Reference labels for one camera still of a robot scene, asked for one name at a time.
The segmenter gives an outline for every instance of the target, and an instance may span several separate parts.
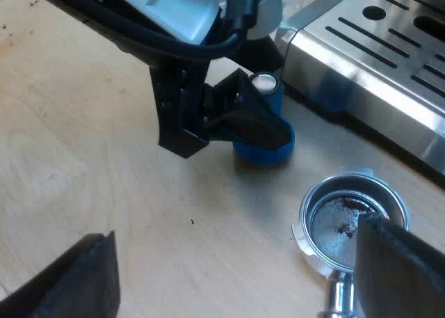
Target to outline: wooden table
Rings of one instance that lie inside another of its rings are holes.
[[[227,76],[227,60],[209,81]],[[0,0],[0,292],[89,232],[116,231],[119,317],[314,317],[325,282],[291,234],[307,189],[366,166],[445,251],[445,194],[377,145],[286,98],[285,166],[257,170],[212,143],[157,145],[149,70],[43,0]]]

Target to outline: espresso machine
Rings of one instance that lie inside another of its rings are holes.
[[[445,0],[316,0],[275,43],[288,86],[445,175]]]

